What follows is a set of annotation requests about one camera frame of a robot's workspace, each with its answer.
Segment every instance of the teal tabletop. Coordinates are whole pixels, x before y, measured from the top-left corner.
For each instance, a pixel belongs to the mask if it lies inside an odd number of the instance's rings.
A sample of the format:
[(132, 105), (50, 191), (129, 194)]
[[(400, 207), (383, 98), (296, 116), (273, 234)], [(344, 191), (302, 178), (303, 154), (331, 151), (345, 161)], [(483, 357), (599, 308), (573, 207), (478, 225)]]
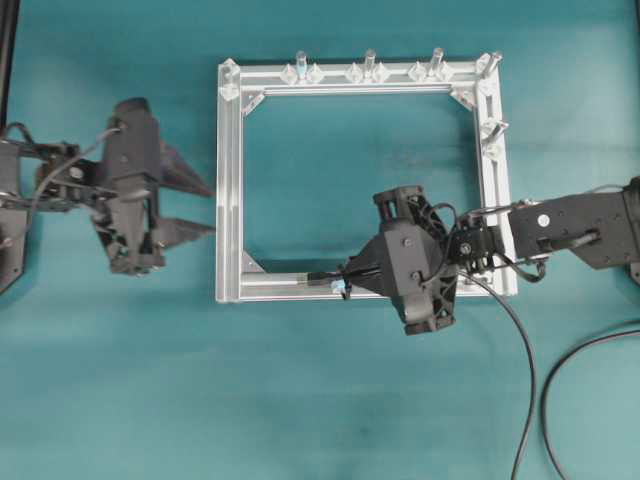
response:
[[(217, 65), (501, 50), (514, 198), (640, 173), (640, 37), (632, 0), (24, 1), (11, 120), (89, 145), (113, 106), (146, 96), (164, 138), (215, 184)], [(246, 246), (333, 266), (377, 228), (371, 195), (421, 184), (478, 205), (473, 123), (446, 96), (288, 98), (246, 123)], [(24, 183), (35, 164), (24, 163)], [(211, 199), (163, 192), (167, 216), (213, 224)], [(529, 372), (488, 298), (407, 338), (384, 300), (219, 305), (214, 239), (114, 276), (86, 210), (40, 215), (25, 275), (0, 297), (0, 477), (506, 479)], [(540, 374), (577, 342), (638, 318), (622, 270), (570, 253), (510, 299)], [(571, 478), (637, 479), (640, 343), (576, 358), (551, 433)], [(536, 425), (521, 479), (554, 478)]]

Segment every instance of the square frame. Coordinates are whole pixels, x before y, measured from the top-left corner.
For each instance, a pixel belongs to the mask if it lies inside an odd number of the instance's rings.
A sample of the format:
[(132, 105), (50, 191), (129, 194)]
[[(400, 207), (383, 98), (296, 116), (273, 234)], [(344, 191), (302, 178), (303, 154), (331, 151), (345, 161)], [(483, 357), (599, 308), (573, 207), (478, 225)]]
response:
[[(427, 62), (389, 62), (367, 50), (362, 63), (309, 65), (304, 52), (286, 65), (239, 66), (227, 59), (218, 67), (218, 158), (216, 195), (216, 286), (219, 303), (274, 300), (342, 299), (330, 286), (310, 286), (307, 273), (269, 273), (244, 250), (243, 122), (267, 97), (445, 93), (474, 118), (476, 159), (482, 207), (511, 203), (502, 118), (499, 52), (477, 60), (443, 59), (436, 48)], [(498, 225), (508, 256), (514, 245), (506, 213), (487, 217)], [(508, 268), (484, 275), (501, 295), (518, 291)], [(485, 296), (477, 285), (460, 278), (458, 296)], [(354, 287), (352, 298), (380, 298)]]

